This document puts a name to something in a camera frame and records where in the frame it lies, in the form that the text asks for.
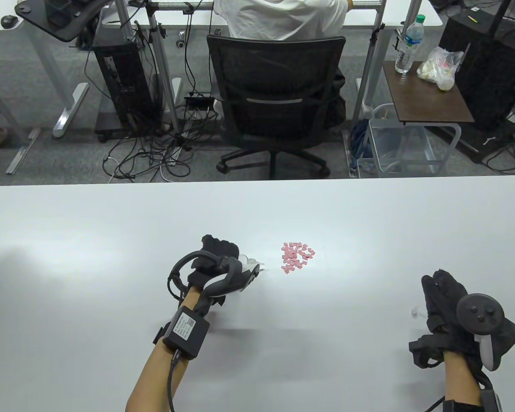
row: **hand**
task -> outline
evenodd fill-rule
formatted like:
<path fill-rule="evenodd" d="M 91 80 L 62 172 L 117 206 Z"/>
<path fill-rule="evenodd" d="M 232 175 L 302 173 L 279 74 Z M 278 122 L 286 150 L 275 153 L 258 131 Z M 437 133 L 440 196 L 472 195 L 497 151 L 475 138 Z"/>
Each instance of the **hand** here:
<path fill-rule="evenodd" d="M 479 344 L 462 327 L 456 314 L 458 302 L 467 295 L 464 285 L 439 269 L 433 277 L 422 277 L 422 288 L 426 298 L 427 327 L 437 335 L 439 349 L 479 356 Z"/>
<path fill-rule="evenodd" d="M 427 307 L 427 327 L 432 335 L 424 335 L 416 342 L 410 342 L 409 349 L 414 354 L 414 363 L 422 368 L 435 367 L 443 361 L 444 351 L 463 355 L 471 373 L 486 382 L 481 372 L 483 363 L 479 343 L 475 336 L 467 331 L 457 316 L 457 305 L 467 295 L 465 287 L 458 283 L 450 273 L 438 270 L 433 277 L 422 277 L 422 287 Z M 494 368 L 497 369 L 501 357 L 515 344 L 515 324 L 504 318 L 500 328 L 491 335 Z"/>
<path fill-rule="evenodd" d="M 238 259 L 238 246 L 234 243 L 230 243 L 228 241 L 220 241 L 219 239 L 215 239 L 211 235 L 206 235 L 202 238 L 202 249 L 203 251 L 209 251 L 216 256 L 228 256 L 234 257 Z M 189 288 L 191 286 L 196 287 L 198 290 L 202 290 L 206 283 L 219 275 L 215 271 L 214 264 L 211 263 L 208 259 L 204 259 L 199 257 L 193 261 L 191 265 L 195 271 L 189 275 L 187 278 L 189 282 Z"/>

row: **floor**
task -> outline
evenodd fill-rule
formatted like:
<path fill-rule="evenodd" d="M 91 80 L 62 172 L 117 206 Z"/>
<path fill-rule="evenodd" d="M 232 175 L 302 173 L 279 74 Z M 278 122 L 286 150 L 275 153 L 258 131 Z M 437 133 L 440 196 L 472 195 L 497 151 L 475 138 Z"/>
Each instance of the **floor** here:
<path fill-rule="evenodd" d="M 448 13 L 457 12 L 451 8 Z M 183 53 L 175 47 L 175 39 L 179 29 L 168 29 L 167 50 L 169 54 L 170 69 L 173 75 L 183 76 Z M 208 49 L 205 45 L 205 35 L 208 29 L 194 29 L 192 44 L 189 45 L 189 63 L 197 78 L 197 86 L 203 90 L 209 88 L 208 80 Z M 361 76 L 363 64 L 369 44 L 369 30 L 344 30 L 346 46 L 342 54 L 340 67 L 344 71 L 347 84 L 342 90 L 342 96 L 347 102 L 348 117 L 352 115 L 356 90 L 354 79 Z M 424 59 L 428 52 L 438 44 L 442 35 L 442 27 L 426 30 L 426 40 L 421 47 L 418 58 Z M 49 36 L 43 36 L 42 41 L 50 44 L 60 67 L 72 85 L 86 81 L 83 73 L 87 53 L 78 51 L 73 44 L 60 43 Z M 387 59 L 395 59 L 395 50 L 389 49 Z M 98 85 L 103 84 L 103 78 L 98 64 L 93 57 L 89 58 L 87 74 Z M 74 118 L 69 131 L 62 139 L 54 139 L 51 130 L 57 120 L 61 109 L 48 77 L 43 71 L 36 53 L 31 48 L 24 35 L 24 28 L 0 33 L 0 95 L 10 107 L 14 116 L 23 127 L 42 126 L 43 132 L 33 145 L 32 149 L 13 176 L 5 174 L 10 161 L 15 156 L 19 141 L 12 136 L 10 141 L 0 147 L 0 186 L 4 185 L 55 185 L 55 184 L 98 184 L 109 181 L 102 169 L 103 159 L 107 157 L 109 149 L 114 142 L 101 144 L 97 142 L 93 127 L 100 101 L 100 93 L 91 86 L 77 116 Z M 377 87 L 375 104 L 390 102 L 387 84 L 383 75 Z M 0 116 L 0 126 L 7 126 Z M 446 144 L 439 138 L 432 136 L 431 143 L 436 153 L 442 152 Z M 234 148 L 225 146 L 218 136 L 205 145 L 194 148 L 193 156 L 189 162 L 191 173 L 185 178 L 168 177 L 173 181 L 216 181 L 216 180 L 261 180 L 267 179 L 267 167 L 234 170 L 222 175 L 215 169 L 220 156 L 232 151 Z M 128 145 L 121 147 L 115 156 L 121 157 L 122 151 L 129 151 Z M 310 152 L 328 161 L 332 170 L 331 179 L 345 179 L 348 177 L 345 155 L 340 131 L 330 134 L 328 140 L 322 145 L 311 149 Z M 265 155 L 255 155 L 248 161 L 267 161 Z M 145 161 L 136 165 L 138 170 L 145 169 Z M 499 156 L 492 165 L 497 168 L 512 167 L 515 161 L 507 154 Z M 106 164 L 108 170 L 113 171 L 114 162 Z M 472 163 L 467 157 L 455 152 L 446 165 L 443 173 L 447 176 L 491 175 L 494 172 L 486 167 Z M 311 179 L 316 176 L 315 168 L 306 162 L 299 161 L 290 155 L 280 155 L 277 167 L 278 179 Z M 142 175 L 136 182 L 149 182 L 153 173 Z M 160 175 L 154 181 L 162 181 Z"/>

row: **black table top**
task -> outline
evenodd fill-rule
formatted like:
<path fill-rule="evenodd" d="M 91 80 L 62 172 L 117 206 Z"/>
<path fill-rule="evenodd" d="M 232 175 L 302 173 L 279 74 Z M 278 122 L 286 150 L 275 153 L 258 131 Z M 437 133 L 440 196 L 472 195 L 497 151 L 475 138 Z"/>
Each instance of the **black table top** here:
<path fill-rule="evenodd" d="M 73 15 L 73 19 L 71 23 L 65 27 L 57 27 L 48 21 L 44 0 L 25 0 L 15 6 L 15 12 L 20 18 L 52 35 L 56 39 L 62 42 L 70 42 L 81 33 L 87 23 L 98 14 L 103 6 L 110 2 L 112 2 L 112 0 L 91 0 L 87 4 L 84 4 L 73 0 L 69 8 L 69 13 Z M 30 12 L 22 12 L 20 10 L 21 6 L 30 7 Z M 77 12 L 80 12 L 80 16 L 75 17 Z"/>

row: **chair caster wheel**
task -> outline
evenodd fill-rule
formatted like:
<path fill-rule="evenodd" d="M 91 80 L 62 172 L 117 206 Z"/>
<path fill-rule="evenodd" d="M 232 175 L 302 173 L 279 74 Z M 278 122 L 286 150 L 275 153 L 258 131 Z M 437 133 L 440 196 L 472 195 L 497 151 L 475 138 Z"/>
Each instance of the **chair caster wheel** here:
<path fill-rule="evenodd" d="M 97 135 L 97 141 L 99 143 L 107 143 L 110 139 L 109 135 Z"/>
<path fill-rule="evenodd" d="M 321 170 L 318 171 L 318 176 L 321 179 L 325 179 L 326 177 L 330 176 L 330 169 L 328 169 L 328 167 L 323 167 Z"/>
<path fill-rule="evenodd" d="M 216 169 L 218 169 L 218 172 L 223 173 L 224 175 L 229 173 L 229 167 L 225 163 L 222 163 L 222 162 L 218 163 L 218 165 L 216 166 Z"/>

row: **plastic bag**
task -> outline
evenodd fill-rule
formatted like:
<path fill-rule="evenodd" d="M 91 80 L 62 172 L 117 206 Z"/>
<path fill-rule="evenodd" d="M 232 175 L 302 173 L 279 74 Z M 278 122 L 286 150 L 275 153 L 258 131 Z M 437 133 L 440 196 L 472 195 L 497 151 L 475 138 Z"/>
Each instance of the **plastic bag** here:
<path fill-rule="evenodd" d="M 437 46 L 418 67 L 418 77 L 436 83 L 441 90 L 448 91 L 454 86 L 454 75 L 463 58 L 463 51 L 450 53 Z"/>

